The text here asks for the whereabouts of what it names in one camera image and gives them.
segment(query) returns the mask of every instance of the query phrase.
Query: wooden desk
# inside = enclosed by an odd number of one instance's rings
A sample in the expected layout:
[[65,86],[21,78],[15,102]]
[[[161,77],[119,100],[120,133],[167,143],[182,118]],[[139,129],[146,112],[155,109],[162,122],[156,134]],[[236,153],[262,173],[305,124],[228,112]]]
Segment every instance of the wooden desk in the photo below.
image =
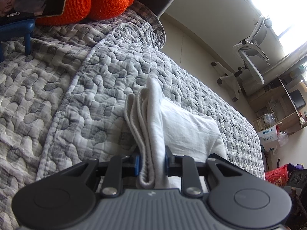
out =
[[[278,106],[272,108],[271,101],[275,101]],[[254,120],[256,132],[270,127],[262,123],[262,115],[266,113],[273,113],[278,119],[277,124],[279,124],[280,131],[287,132],[288,135],[303,128],[303,125],[300,123],[298,111],[279,78],[249,96],[248,103],[252,110],[259,116]]]

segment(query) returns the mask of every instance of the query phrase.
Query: white towel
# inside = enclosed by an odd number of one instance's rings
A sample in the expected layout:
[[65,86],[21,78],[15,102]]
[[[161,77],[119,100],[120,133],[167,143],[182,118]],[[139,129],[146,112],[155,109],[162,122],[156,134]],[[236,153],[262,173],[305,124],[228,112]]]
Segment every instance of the white towel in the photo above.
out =
[[157,79],[149,78],[146,88],[127,96],[125,119],[142,155],[138,184],[145,189],[181,187],[180,177],[165,175],[165,145],[173,154],[198,162],[205,162],[211,153],[226,158],[213,118],[194,115],[165,98]]

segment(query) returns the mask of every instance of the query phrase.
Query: metal screw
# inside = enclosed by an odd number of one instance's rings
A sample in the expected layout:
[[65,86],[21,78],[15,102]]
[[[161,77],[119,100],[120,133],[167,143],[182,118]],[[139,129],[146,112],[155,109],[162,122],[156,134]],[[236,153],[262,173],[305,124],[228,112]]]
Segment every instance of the metal screw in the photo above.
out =
[[117,189],[113,187],[106,187],[102,190],[102,193],[105,195],[116,195]]
[[201,190],[197,187],[189,187],[189,188],[187,188],[186,192],[189,195],[199,195],[199,194],[201,194]]

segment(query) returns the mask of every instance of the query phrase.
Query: window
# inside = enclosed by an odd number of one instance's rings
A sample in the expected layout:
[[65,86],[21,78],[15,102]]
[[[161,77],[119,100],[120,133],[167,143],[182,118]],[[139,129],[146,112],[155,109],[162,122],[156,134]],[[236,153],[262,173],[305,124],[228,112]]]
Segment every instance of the window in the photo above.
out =
[[307,41],[307,0],[251,0],[265,16],[270,17],[284,53],[293,52]]

